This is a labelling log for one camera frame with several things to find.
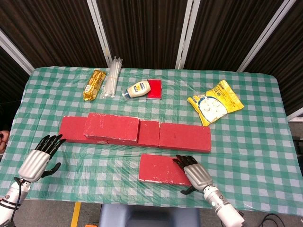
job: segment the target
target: black robotic finger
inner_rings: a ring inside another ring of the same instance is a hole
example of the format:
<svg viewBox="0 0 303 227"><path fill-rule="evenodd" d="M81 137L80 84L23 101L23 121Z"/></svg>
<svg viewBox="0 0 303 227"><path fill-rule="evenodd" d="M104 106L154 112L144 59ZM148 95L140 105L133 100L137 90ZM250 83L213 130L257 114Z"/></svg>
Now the black robotic finger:
<svg viewBox="0 0 303 227"><path fill-rule="evenodd" d="M38 143L38 145L36 146L35 150L40 150L41 147L44 145L45 141L50 137L50 135L44 136L40 142Z"/></svg>
<svg viewBox="0 0 303 227"><path fill-rule="evenodd" d="M178 166L179 166L179 167L183 170L183 172L184 172L184 167L185 167L185 165L184 165L179 159L174 158L173 161L174 161L175 163L177 163Z"/></svg>
<svg viewBox="0 0 303 227"><path fill-rule="evenodd" d="M190 155L188 155L187 159L190 160L190 163L192 163L192 164L198 164L198 162L194 159L194 157L192 157Z"/></svg>
<svg viewBox="0 0 303 227"><path fill-rule="evenodd" d="M50 143L53 141L53 139L54 139L55 137L56 137L56 136L51 136L51 137L49 137L49 138L45 141L44 145L41 147L40 151L46 151L46 149L48 148L48 146L50 145Z"/></svg>
<svg viewBox="0 0 303 227"><path fill-rule="evenodd" d="M49 154L49 152L53 149L54 145L56 144L56 142L62 137L62 134L60 134L59 136L56 136L51 142L50 145L48 146L48 148L45 150L46 153Z"/></svg>
<svg viewBox="0 0 303 227"><path fill-rule="evenodd" d="M62 139L60 141L58 141L54 147L52 148L52 150L49 152L50 154L50 159L52 159L53 155L56 153L56 151L58 150L58 148L61 146L61 144L63 144L66 141L66 139Z"/></svg>
<svg viewBox="0 0 303 227"><path fill-rule="evenodd" d="M189 162L188 162L186 156L181 156L181 155L176 155L176 156L185 166L189 165Z"/></svg>
<svg viewBox="0 0 303 227"><path fill-rule="evenodd" d="M196 188L194 188L193 186L190 186L187 190L182 190L181 193L184 195L189 195L190 193L197 191Z"/></svg>
<svg viewBox="0 0 303 227"><path fill-rule="evenodd" d="M53 175L55 172L57 172L57 170L59 169L59 167L61 166L61 163L58 162L51 170L47 170L44 171L41 175L41 177L46 177L46 176L50 176Z"/></svg>

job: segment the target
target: candy bar wrapper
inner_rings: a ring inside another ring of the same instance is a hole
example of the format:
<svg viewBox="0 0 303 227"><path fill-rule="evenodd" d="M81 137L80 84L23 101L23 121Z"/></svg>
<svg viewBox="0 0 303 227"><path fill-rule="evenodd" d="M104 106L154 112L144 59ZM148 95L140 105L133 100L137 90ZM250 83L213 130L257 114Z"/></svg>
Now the candy bar wrapper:
<svg viewBox="0 0 303 227"><path fill-rule="evenodd" d="M187 99L198 112L203 126L244 107L226 80L204 94Z"/></svg>
<svg viewBox="0 0 303 227"><path fill-rule="evenodd" d="M98 91L100 90L105 76L106 72L94 70L83 92L84 101L92 101L97 97Z"/></svg>

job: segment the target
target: white straw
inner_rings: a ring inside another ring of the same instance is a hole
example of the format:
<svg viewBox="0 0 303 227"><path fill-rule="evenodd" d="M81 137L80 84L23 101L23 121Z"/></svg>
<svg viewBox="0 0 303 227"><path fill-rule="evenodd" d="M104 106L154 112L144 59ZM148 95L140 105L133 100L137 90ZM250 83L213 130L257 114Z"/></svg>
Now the white straw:
<svg viewBox="0 0 303 227"><path fill-rule="evenodd" d="M105 86L102 89L101 98L114 97L116 93L117 81L123 59L114 57L110 64L109 74Z"/></svg>

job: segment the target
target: red box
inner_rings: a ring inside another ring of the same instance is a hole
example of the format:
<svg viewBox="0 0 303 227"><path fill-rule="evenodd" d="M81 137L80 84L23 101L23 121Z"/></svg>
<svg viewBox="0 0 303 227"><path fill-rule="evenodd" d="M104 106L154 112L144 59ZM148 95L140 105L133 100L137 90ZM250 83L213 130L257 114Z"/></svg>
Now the red box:
<svg viewBox="0 0 303 227"><path fill-rule="evenodd" d="M161 123L159 148L209 153L212 149L210 128Z"/></svg>
<svg viewBox="0 0 303 227"><path fill-rule="evenodd" d="M92 139L84 136L84 125L87 117L63 117L59 129L62 139L71 143L100 143L107 144L107 140Z"/></svg>
<svg viewBox="0 0 303 227"><path fill-rule="evenodd" d="M191 186L189 179L173 159L169 156L141 155L139 180Z"/></svg>
<svg viewBox="0 0 303 227"><path fill-rule="evenodd" d="M138 146L159 146L160 123L156 121L140 121Z"/></svg>
<svg viewBox="0 0 303 227"><path fill-rule="evenodd" d="M84 135L125 145L137 145L139 118L103 113L89 113Z"/></svg>
<svg viewBox="0 0 303 227"><path fill-rule="evenodd" d="M148 79L151 91L147 93L146 99L162 99L162 81L160 79Z"/></svg>

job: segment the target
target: table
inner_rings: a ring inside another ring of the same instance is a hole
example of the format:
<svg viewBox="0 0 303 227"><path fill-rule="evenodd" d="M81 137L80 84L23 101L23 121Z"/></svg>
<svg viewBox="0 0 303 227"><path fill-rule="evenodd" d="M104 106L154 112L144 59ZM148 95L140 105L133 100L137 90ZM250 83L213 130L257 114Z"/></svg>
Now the table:
<svg viewBox="0 0 303 227"><path fill-rule="evenodd" d="M226 71L122 69L115 98L101 99L99 94L95 101L84 102L82 92L92 72L91 68L35 69L0 163L0 195L5 195L39 140L58 133L63 116L99 112L201 125L187 98L226 79L245 107L211 124L210 154L64 143L48 165L51 168L61 162L59 171L32 184L28 198L209 208L202 194L185 196L179 192L181 186L138 181L141 154L181 154L193 155L201 162L235 208L303 215L303 181L274 77ZM162 100L122 98L122 91L147 78L162 79Z"/></svg>

